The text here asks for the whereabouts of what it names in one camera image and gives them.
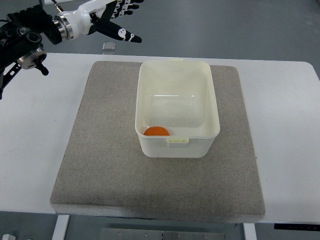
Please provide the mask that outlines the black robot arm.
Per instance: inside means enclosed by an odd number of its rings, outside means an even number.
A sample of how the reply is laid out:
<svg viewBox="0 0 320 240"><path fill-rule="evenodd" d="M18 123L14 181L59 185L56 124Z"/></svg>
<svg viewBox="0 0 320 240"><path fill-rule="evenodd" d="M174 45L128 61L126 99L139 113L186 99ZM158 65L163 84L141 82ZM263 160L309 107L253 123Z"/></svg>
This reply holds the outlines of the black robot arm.
<svg viewBox="0 0 320 240"><path fill-rule="evenodd" d="M62 42L58 23L45 12L42 4L9 13L0 27L0 93L21 69L35 68L42 75L49 74L43 66L47 53L43 49L44 34L52 44Z"/></svg>

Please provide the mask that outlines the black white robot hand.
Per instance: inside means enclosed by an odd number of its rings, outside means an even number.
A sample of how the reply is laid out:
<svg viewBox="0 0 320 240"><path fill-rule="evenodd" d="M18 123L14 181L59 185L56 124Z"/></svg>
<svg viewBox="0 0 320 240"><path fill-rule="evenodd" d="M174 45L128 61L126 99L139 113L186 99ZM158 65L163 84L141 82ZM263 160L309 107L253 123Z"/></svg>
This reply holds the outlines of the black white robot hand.
<svg viewBox="0 0 320 240"><path fill-rule="evenodd" d="M132 15L133 10L138 9L142 2L142 0L90 0L74 11L60 10L54 17L53 23L57 26L61 38L66 40L98 32L115 40L141 43L141 37L112 20Z"/></svg>

